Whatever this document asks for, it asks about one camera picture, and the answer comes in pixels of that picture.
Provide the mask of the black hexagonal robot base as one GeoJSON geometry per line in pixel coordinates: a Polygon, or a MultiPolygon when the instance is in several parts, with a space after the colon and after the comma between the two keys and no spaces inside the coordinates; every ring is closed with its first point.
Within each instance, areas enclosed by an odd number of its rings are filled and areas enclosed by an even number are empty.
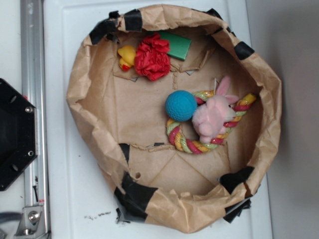
{"type": "Polygon", "coordinates": [[[36,108],[0,80],[0,190],[7,190],[37,156],[36,108]]]}

